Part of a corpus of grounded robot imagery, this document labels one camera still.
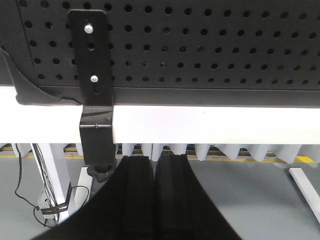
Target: black wire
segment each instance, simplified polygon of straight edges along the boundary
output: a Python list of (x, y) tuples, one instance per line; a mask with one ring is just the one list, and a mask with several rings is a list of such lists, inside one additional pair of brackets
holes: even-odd
[(18, 191), (18, 189), (19, 189), (19, 187), (20, 187), (20, 184), (21, 184), (21, 179), (22, 179), (22, 156), (21, 156), (21, 152), (20, 152), (20, 150), (19, 150), (19, 147), (18, 147), (18, 144), (17, 144), (17, 143), (15, 144), (15, 148), (16, 148), (16, 150), (18, 151), (18, 158), (19, 158), (19, 179), (18, 179), (18, 185), (16, 186), (16, 189), (15, 189), (15, 191), (14, 191), (14, 194), (15, 194), (18, 198), (26, 201), (29, 205), (31, 205), (31, 206), (33, 207), (33, 216), (34, 216), (35, 220), (37, 220), (38, 223), (40, 223), (40, 224), (41, 224), (42, 226), (44, 226), (44, 227), (51, 228), (50, 226), (48, 226), (48, 225), (46, 224), (46, 222), (45, 222), (45, 223), (42, 223), (42, 222), (37, 218), (37, 216), (36, 216), (36, 210), (37, 210), (37, 211), (40, 210), (39, 206), (36, 206), (36, 205), (32, 204), (32, 203), (31, 203), (29, 200), (27, 200), (25, 197), (23, 197), (23, 196), (21, 196), (21, 195), (19, 195), (19, 194), (17, 193), (17, 191)]
[(75, 189), (75, 188), (85, 188), (85, 189), (88, 191), (88, 193), (87, 193), (87, 195), (86, 195), (86, 197), (85, 197), (85, 200), (83, 201), (83, 203), (82, 203), (82, 205), (81, 205), (81, 207), (83, 207), (83, 206), (85, 205), (88, 197), (89, 197), (90, 190), (89, 190), (89, 188), (87, 188), (86, 186), (82, 186), (82, 185), (77, 185), (77, 186), (73, 186), (73, 187), (72, 187), (72, 189)]

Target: black perforated panel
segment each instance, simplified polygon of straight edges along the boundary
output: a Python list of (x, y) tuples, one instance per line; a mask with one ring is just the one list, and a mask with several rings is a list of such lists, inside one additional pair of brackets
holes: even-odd
[(104, 9), (115, 87), (320, 90), (318, 0), (20, 0), (37, 86), (78, 86), (70, 9)]

